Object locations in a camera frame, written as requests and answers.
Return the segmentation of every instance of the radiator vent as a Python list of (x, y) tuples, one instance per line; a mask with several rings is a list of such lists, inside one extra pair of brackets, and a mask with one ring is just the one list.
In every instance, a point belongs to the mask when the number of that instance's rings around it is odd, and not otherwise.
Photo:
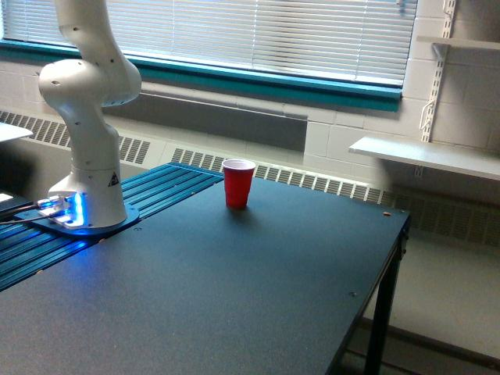
[[(176, 148), (172, 162), (201, 166), (222, 172), (223, 157)], [(319, 175), (284, 166), (257, 163), (254, 177), (301, 188), (344, 195), (377, 205), (408, 209), (412, 227), (427, 232), (490, 246), (500, 245), (500, 210), (475, 205), (457, 205), (444, 199), (414, 197), (381, 190), (364, 183)]]
[[(31, 130), (32, 140), (71, 148), (70, 134), (64, 123), (3, 111), (0, 111), (0, 123)], [(148, 154), (150, 145), (151, 142), (148, 141), (120, 137), (120, 160), (141, 165)]]

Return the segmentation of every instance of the small object on table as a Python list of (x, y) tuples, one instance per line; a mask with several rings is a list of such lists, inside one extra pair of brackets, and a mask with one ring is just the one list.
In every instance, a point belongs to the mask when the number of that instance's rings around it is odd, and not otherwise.
[(30, 203), (31, 201), (28, 201), (19, 195), (0, 189), (0, 216), (2, 216), (3, 213), (7, 213), (13, 209), (18, 209), (24, 205), (29, 205)]
[(8, 125), (7, 123), (0, 123), (0, 142), (29, 137), (31, 135), (33, 135), (33, 133), (23, 127), (14, 127), (13, 125)]
[(232, 209), (244, 209), (252, 185), (255, 163), (250, 160), (228, 159), (222, 163), (226, 205)]

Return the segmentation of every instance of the blue aluminum rail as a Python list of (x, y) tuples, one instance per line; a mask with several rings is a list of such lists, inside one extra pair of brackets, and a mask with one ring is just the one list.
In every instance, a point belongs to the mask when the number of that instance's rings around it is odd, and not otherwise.
[[(165, 164), (122, 181), (126, 203), (147, 219), (223, 179), (221, 173)], [(0, 291), (96, 243), (63, 237), (29, 224), (0, 226)]]

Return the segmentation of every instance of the wall shelf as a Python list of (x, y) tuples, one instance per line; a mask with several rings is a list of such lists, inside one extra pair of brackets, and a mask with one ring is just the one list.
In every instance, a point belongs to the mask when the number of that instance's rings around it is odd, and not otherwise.
[(417, 41), (434, 43), (436, 45), (449, 45), (455, 48), (486, 49), (489, 51), (500, 51), (500, 43), (493, 41), (473, 41), (470, 39), (458, 39), (454, 37), (416, 37)]
[(364, 137), (350, 152), (437, 170), (500, 180), (500, 155), (400, 137)]
[(14, 127), (7, 123), (0, 123), (0, 142), (11, 141), (12, 139), (24, 138), (33, 135), (28, 129)]

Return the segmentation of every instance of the shelf bracket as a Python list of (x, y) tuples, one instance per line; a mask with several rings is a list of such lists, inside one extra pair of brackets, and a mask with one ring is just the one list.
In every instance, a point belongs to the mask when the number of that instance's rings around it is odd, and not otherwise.
[(438, 60), (441, 61), (446, 60), (446, 55), (448, 54), (447, 45), (440, 45), (439, 43), (433, 43), (432, 49), (434, 50), (434, 53), (436, 54)]
[[(456, 0), (443, 1), (443, 13), (446, 15), (445, 25), (441, 36), (450, 38), (452, 34), (453, 19), (455, 16)], [(422, 116), (420, 117), (420, 129), (422, 130), (422, 142), (430, 142), (432, 138), (432, 127), (434, 125), (434, 116), (438, 107), (439, 92), (441, 90), (441, 81), (445, 70), (446, 57), (448, 55), (448, 46), (433, 43), (432, 48), (437, 56), (436, 70), (434, 73), (434, 81), (432, 90), (427, 104), (422, 108)]]

